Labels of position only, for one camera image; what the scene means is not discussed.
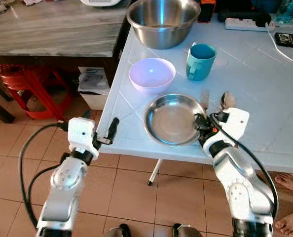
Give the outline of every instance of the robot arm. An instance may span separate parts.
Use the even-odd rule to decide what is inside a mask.
[[[219,125],[235,140],[245,130],[249,114],[237,108],[229,108],[218,116]],[[234,148],[235,143],[218,130],[209,119],[197,115],[201,130],[199,139],[205,153],[213,158],[216,176],[221,181],[228,200],[234,237],[273,236],[274,195],[261,181],[249,159]]]
[[[98,138],[95,122],[85,118],[69,121],[68,140],[71,154],[53,172],[50,194],[38,224],[37,237],[70,237],[79,207],[79,196],[91,160],[98,158],[102,143],[112,144],[119,123],[114,118],[105,138]]]

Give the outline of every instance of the purple bowl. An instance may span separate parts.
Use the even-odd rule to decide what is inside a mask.
[[[144,94],[159,94],[172,83],[176,74],[174,65],[162,58],[146,58],[129,70],[132,85]]]

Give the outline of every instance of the stainless steel bowl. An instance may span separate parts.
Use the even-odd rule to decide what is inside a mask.
[[[205,112],[192,97],[181,94],[164,95],[146,109],[145,128],[157,142],[168,146],[190,144],[199,138],[195,114]]]
[[[186,38],[199,13],[194,0],[138,0],[128,8],[127,20],[141,43],[166,49]]]

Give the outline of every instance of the phone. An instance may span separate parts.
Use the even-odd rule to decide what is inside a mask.
[[[286,33],[276,33],[275,40],[277,45],[293,48],[293,35]]]

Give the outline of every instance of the power strip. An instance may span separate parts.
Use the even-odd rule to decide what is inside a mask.
[[[259,27],[256,22],[251,19],[226,18],[225,28],[227,30],[241,30],[241,31],[267,31],[266,27]],[[274,31],[275,25],[270,22],[268,25],[269,31]]]

